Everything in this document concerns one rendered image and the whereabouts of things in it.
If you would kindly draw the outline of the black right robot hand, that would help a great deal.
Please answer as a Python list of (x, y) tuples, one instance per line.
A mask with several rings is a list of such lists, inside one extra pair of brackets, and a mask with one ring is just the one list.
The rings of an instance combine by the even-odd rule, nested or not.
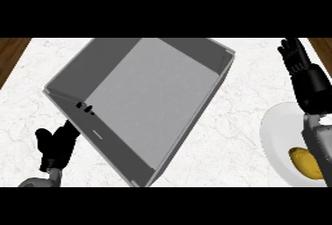
[(296, 99), (307, 114), (332, 113), (332, 83), (321, 66), (312, 63), (299, 38), (285, 38), (278, 51), (284, 57)]

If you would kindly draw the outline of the yellow lemon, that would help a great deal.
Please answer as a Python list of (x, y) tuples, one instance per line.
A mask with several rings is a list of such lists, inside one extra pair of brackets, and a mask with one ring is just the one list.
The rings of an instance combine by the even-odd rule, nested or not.
[(324, 173), (319, 169), (316, 158), (307, 149), (291, 148), (290, 157), (297, 170), (307, 178), (313, 180), (324, 179)]

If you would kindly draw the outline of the grey open cardboard box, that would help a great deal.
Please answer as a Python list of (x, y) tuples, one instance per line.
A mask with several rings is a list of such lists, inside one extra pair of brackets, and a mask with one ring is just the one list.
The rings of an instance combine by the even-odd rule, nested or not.
[(95, 38), (45, 94), (129, 185), (163, 175), (235, 60), (210, 38)]

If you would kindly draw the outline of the white round plate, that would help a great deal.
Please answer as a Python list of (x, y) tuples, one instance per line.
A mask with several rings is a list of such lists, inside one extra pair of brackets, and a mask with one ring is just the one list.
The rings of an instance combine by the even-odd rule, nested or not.
[(275, 105), (263, 116), (263, 151), (284, 181), (294, 187), (327, 187), (324, 180), (307, 178), (294, 166), (290, 149), (305, 148), (305, 112), (296, 102)]

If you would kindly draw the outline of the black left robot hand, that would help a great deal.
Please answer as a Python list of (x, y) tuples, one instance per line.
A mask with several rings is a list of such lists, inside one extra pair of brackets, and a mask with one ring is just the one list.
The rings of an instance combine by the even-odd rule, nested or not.
[(40, 128), (36, 131), (36, 137), (37, 149), (42, 153), (40, 170), (43, 172), (54, 168), (63, 170), (68, 166), (76, 141), (80, 137), (79, 129), (67, 120), (55, 133), (51, 133), (46, 128)]

